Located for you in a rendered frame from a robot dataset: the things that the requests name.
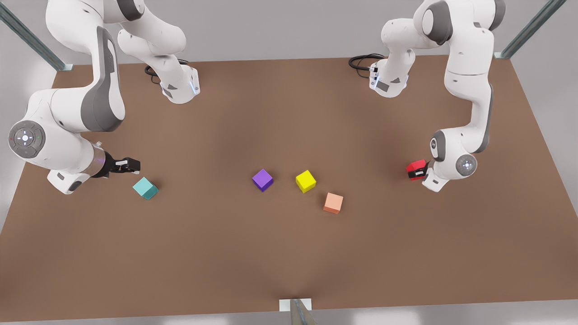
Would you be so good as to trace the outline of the red wooden cube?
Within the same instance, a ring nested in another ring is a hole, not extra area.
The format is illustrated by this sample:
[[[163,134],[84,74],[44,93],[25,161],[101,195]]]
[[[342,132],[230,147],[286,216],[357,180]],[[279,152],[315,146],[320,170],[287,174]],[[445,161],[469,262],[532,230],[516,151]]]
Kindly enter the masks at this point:
[[[425,160],[413,161],[406,167],[406,172],[411,180],[423,179],[427,174],[428,162]]]

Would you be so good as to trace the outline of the teal blue wooden cube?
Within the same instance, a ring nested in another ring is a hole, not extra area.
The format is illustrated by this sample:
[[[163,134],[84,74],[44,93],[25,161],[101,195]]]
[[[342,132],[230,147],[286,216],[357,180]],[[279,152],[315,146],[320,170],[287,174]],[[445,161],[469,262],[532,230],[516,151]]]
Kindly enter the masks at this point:
[[[142,177],[142,179],[135,183],[133,189],[146,200],[150,200],[159,191],[159,189],[146,177]]]

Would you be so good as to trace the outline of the salmon orange wooden cube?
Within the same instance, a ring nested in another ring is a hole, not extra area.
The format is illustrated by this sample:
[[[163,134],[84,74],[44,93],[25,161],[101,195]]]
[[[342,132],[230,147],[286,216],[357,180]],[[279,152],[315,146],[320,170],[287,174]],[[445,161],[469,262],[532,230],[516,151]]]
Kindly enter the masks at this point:
[[[338,214],[341,210],[342,203],[343,203],[342,196],[333,193],[327,193],[323,210],[331,212],[333,214]]]

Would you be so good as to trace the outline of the yellow wooden cube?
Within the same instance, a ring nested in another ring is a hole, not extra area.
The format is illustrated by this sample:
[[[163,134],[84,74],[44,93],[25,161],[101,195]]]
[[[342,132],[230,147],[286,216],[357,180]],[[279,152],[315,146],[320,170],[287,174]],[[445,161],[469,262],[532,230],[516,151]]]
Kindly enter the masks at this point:
[[[302,172],[301,174],[297,175],[296,183],[301,190],[302,193],[306,193],[310,189],[316,186],[316,179],[312,176],[309,170]]]

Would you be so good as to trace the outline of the purple wooden cube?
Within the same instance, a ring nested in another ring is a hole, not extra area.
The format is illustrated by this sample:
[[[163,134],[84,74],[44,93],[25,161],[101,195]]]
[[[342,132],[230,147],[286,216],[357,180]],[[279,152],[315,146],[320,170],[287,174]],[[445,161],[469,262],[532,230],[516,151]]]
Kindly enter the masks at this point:
[[[273,177],[263,168],[252,177],[252,181],[263,192],[273,184]]]

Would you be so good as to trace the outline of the silver frame post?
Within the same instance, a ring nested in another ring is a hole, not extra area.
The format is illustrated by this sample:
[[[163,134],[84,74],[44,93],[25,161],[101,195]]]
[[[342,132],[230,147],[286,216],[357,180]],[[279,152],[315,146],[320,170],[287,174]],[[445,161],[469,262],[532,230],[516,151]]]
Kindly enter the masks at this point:
[[[548,0],[548,2],[529,20],[525,27],[502,50],[494,53],[497,60],[507,60],[512,56],[545,24],[566,0]]]
[[[10,9],[0,3],[0,20],[19,36],[35,53],[57,72],[71,71],[73,64],[64,63],[45,43],[43,43]]]
[[[279,311],[290,312],[291,325],[318,325],[311,314],[311,310],[311,298],[279,300]]]

